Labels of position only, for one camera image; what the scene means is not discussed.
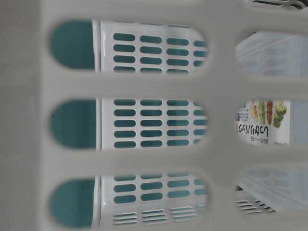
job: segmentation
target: white plastic crate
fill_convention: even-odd
[[[280,89],[266,81],[253,82],[244,78],[234,62],[233,41],[242,30],[260,27],[268,30],[307,33],[307,17],[303,14],[290,14],[280,11],[263,11],[244,6],[242,1],[226,0],[221,4],[216,0],[196,1],[30,1],[12,4],[6,1],[3,9],[4,54],[13,60],[1,60],[9,70],[25,70],[24,61],[29,61],[29,82],[25,83],[24,72],[4,72],[4,90],[1,115],[4,124],[1,130],[3,144],[2,183],[7,186],[2,191],[1,217],[3,229],[13,230],[66,230],[55,224],[48,211],[48,199],[53,189],[69,178],[93,175],[114,175],[139,172],[145,168],[160,171],[163,169],[194,169],[209,184],[213,197],[208,211],[202,217],[203,223],[196,222],[161,226],[162,230],[305,230],[307,215],[291,214],[276,219],[266,218],[244,220],[234,206],[232,194],[240,169],[253,165],[272,163],[306,163],[305,148],[260,151],[237,141],[233,130],[235,106],[240,100],[258,94],[268,97],[291,97],[307,99],[307,81],[279,82]],[[48,38],[53,27],[68,18],[102,18],[105,20],[144,21],[153,23],[188,24],[198,28],[207,37],[211,54],[204,69],[198,74],[190,73],[185,80],[163,74],[150,81],[144,75],[131,76],[131,85],[117,88],[116,83],[128,83],[122,74],[101,75],[78,72],[59,66],[49,53]],[[20,49],[29,55],[20,56]],[[16,81],[9,77],[16,76]],[[296,91],[288,91],[290,85]],[[211,120],[208,138],[199,146],[187,150],[160,149],[131,150],[125,152],[98,152],[63,149],[57,146],[48,131],[50,111],[59,103],[70,98],[131,98],[141,99],[144,94],[150,98],[183,99],[189,98],[206,105]],[[165,157],[158,162],[157,156]],[[144,230],[157,229],[144,227]]]

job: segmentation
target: oval hole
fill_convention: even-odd
[[[147,54],[161,54],[162,49],[159,47],[140,47],[140,51],[142,53],[147,53]]]
[[[168,116],[188,116],[189,112],[187,110],[168,110]]]
[[[179,191],[168,192],[169,198],[187,197],[189,195],[190,195],[190,192],[188,190],[179,190]]]
[[[189,131],[188,130],[168,130],[167,135],[168,136],[188,136]]]
[[[136,61],[134,56],[116,55],[114,57],[116,63],[129,63],[132,64]]]
[[[161,100],[141,100],[142,106],[160,106],[162,105]]]
[[[134,184],[122,184],[122,185],[116,185],[114,187],[114,191],[116,193],[123,193],[123,192],[132,192],[136,190],[136,185]]]
[[[206,190],[205,189],[196,189],[194,191],[194,194],[197,195],[197,196],[201,196],[201,195],[206,195]]]
[[[142,190],[153,190],[153,189],[161,189],[163,187],[162,182],[151,182],[151,183],[143,183],[141,184]]]
[[[94,179],[70,180],[55,189],[49,207],[59,224],[70,228],[91,227],[94,183]]]
[[[169,177],[186,177],[188,175],[189,173],[187,172],[171,172],[167,174],[167,176]]]
[[[169,45],[178,45],[178,46],[187,46],[189,41],[187,39],[182,38],[168,38],[167,43]]]
[[[205,116],[205,113],[203,110],[194,110],[193,114],[195,116]]]
[[[136,201],[136,197],[134,195],[116,196],[114,198],[114,202],[116,204],[133,203],[135,201]]]
[[[200,180],[200,179],[195,179],[195,180],[194,180],[194,184],[195,184],[195,185],[204,185],[204,183],[203,183],[202,180]]]
[[[135,180],[136,175],[122,175],[122,176],[114,176],[115,181],[127,181],[127,180]]]
[[[187,126],[188,124],[187,119],[170,119],[167,121],[168,126]]]
[[[142,116],[161,116],[162,113],[161,110],[141,110],[140,112]]]
[[[118,141],[115,142],[115,148],[134,148],[136,147],[135,141]]]
[[[186,187],[189,185],[188,180],[172,180],[168,182],[169,188]]]
[[[134,116],[136,111],[131,109],[117,109],[114,114],[115,116]]]
[[[136,125],[135,120],[116,120],[114,122],[116,127],[133,127]]]
[[[115,33],[114,40],[118,41],[134,41],[135,36],[133,34]]]
[[[61,145],[70,148],[96,147],[96,102],[74,100],[58,106],[52,114],[50,129]]]
[[[189,144],[188,140],[168,140],[168,146],[187,146]]]
[[[161,120],[142,120],[141,126],[143,127],[158,127],[161,126],[163,122]]]
[[[163,132],[161,130],[145,130],[141,132],[142,137],[159,137],[162,136]]]
[[[193,65],[194,66],[202,66],[204,61],[194,61]]]
[[[120,52],[134,52],[135,47],[132,46],[132,45],[116,44],[116,45],[114,45],[114,50],[120,51]]]
[[[193,55],[196,56],[196,57],[205,57],[206,52],[205,51],[194,51]]]
[[[141,73],[149,73],[149,74],[160,74],[162,73],[162,70],[159,68],[149,68],[149,67],[143,67],[140,69]]]
[[[205,134],[205,129],[196,129],[193,131],[196,136],[203,136]]]
[[[168,69],[167,73],[168,74],[187,74],[189,71],[188,70],[179,70],[179,69]]]
[[[185,59],[168,59],[167,64],[172,66],[188,66],[188,60]]]
[[[71,21],[56,27],[50,41],[51,53],[64,66],[94,70],[91,21]]]
[[[187,106],[187,100],[168,100],[167,105],[169,106]]]
[[[128,99],[119,99],[119,100],[114,100],[114,104],[117,106],[132,106],[136,104],[136,101]]]
[[[125,137],[135,137],[135,131],[115,131],[115,137],[117,138],[125,138]]]
[[[194,45],[195,47],[205,47],[205,42],[204,42],[204,41],[197,40],[197,41],[193,42],[193,45]]]
[[[187,56],[188,55],[188,50],[183,50],[183,49],[173,49],[169,48],[167,50],[167,54],[169,55],[181,55],[181,56]]]
[[[141,147],[149,148],[149,147],[160,147],[163,143],[161,141],[142,141]]]
[[[135,72],[136,69],[131,66],[115,66],[114,67],[115,72]]]
[[[149,42],[149,43],[161,43],[162,39],[157,36],[148,36],[148,35],[142,35],[140,37],[141,42]]]
[[[207,120],[205,119],[196,119],[193,121],[193,124],[196,126],[205,126],[207,125]]]
[[[151,57],[142,57],[142,58],[140,58],[140,62],[142,64],[160,65],[162,63],[162,59],[160,59],[160,58],[151,58]]]
[[[143,201],[161,200],[162,198],[163,198],[163,194],[160,192],[147,193],[147,194],[141,195],[141,200]]]
[[[144,180],[148,179],[156,179],[156,178],[162,178],[163,174],[141,174],[141,178]]]

